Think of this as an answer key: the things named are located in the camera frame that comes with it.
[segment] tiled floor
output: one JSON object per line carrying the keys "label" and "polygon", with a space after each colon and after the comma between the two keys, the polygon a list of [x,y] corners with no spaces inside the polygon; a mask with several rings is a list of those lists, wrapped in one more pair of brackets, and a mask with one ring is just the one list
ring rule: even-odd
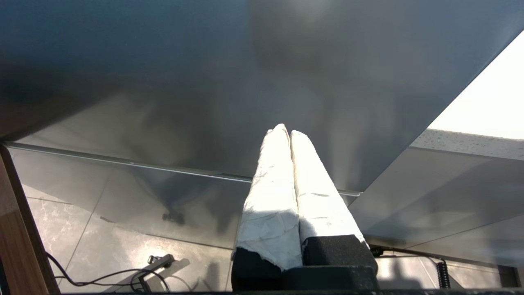
{"label": "tiled floor", "polygon": [[[147,265],[149,255],[172,254],[177,260],[160,274],[171,291],[231,290],[231,250],[137,233],[97,214],[80,209],[36,189],[24,186],[28,203],[46,250],[75,281],[90,281],[105,274]],[[378,280],[383,289],[435,289],[439,287],[436,262],[424,257],[386,252],[377,258]],[[496,267],[448,261],[453,288],[500,288]],[[54,274],[59,270],[53,267]],[[103,283],[118,282],[124,273]],[[163,287],[148,280],[153,291]],[[100,292],[108,287],[75,287],[58,279],[60,290]]]}

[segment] black foam padding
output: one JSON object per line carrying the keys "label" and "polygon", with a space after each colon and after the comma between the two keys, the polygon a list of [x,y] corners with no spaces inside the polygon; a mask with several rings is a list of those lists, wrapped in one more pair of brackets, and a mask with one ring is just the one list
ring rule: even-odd
{"label": "black foam padding", "polygon": [[304,266],[367,266],[375,275],[378,271],[371,251],[355,235],[307,238],[302,260]]}
{"label": "black foam padding", "polygon": [[258,253],[236,248],[231,287],[233,291],[281,290],[282,272]]}
{"label": "black foam padding", "polygon": [[285,290],[377,290],[370,266],[304,266],[282,274]]}

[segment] wooden panel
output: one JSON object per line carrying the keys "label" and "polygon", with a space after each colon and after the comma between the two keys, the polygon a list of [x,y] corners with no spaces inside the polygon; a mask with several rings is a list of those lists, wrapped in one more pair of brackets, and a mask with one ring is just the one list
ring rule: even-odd
{"label": "wooden panel", "polygon": [[12,295],[59,294],[11,156],[0,146],[0,258]]}

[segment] white cloth wrapping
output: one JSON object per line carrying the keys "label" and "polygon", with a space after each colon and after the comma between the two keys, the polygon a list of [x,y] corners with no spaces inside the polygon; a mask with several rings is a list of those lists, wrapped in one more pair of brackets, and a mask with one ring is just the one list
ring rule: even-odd
{"label": "white cloth wrapping", "polygon": [[298,225],[289,135],[279,124],[262,142],[236,247],[257,252],[281,270],[302,266]]}
{"label": "white cloth wrapping", "polygon": [[300,216],[300,241],[317,236],[364,236],[307,135],[291,132],[291,157]]}

